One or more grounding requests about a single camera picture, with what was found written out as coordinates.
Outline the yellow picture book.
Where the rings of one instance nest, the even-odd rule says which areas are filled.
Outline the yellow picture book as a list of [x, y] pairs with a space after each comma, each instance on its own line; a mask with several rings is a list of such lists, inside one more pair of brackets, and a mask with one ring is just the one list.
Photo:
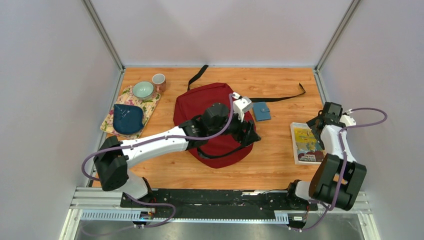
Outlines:
[[320, 165], [326, 152], [320, 146], [308, 125], [306, 123], [292, 122], [290, 131], [294, 163], [296, 165]]

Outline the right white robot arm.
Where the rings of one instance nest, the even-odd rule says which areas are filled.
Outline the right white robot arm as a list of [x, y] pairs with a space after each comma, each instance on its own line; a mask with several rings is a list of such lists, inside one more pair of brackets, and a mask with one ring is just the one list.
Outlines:
[[297, 179], [288, 185], [285, 203], [296, 210], [308, 200], [317, 200], [349, 211], [367, 173], [366, 166], [356, 161], [347, 144], [346, 128], [357, 123], [340, 104], [326, 102], [306, 124], [326, 154], [311, 181]]

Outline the red backpack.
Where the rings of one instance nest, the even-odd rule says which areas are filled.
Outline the red backpack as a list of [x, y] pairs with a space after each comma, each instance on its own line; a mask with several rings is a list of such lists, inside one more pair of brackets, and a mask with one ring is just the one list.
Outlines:
[[[253, 144], [243, 147], [242, 138], [234, 139], [231, 134], [222, 133], [230, 124], [216, 134], [206, 136], [200, 128], [200, 116], [215, 103], [226, 105], [233, 111], [233, 89], [226, 83], [211, 83], [196, 88], [187, 88], [186, 93], [177, 97], [174, 107], [173, 122], [182, 127], [189, 137], [188, 152], [201, 163], [214, 169], [220, 169], [236, 164], [244, 159], [253, 149]], [[253, 103], [279, 102], [287, 100], [283, 97], [250, 98]], [[244, 116], [244, 121], [255, 121], [253, 108]]]

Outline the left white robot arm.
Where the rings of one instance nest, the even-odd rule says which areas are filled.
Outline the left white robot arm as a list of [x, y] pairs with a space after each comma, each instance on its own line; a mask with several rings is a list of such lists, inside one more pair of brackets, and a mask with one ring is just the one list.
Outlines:
[[93, 158], [101, 189], [119, 190], [138, 206], [148, 207], [153, 194], [147, 180], [134, 175], [132, 167], [165, 154], [198, 149], [219, 136], [231, 135], [241, 148], [258, 142], [261, 138], [253, 121], [245, 120], [252, 107], [253, 103], [242, 97], [233, 101], [231, 108], [214, 103], [203, 114], [149, 137], [124, 141], [115, 136], [107, 138]]

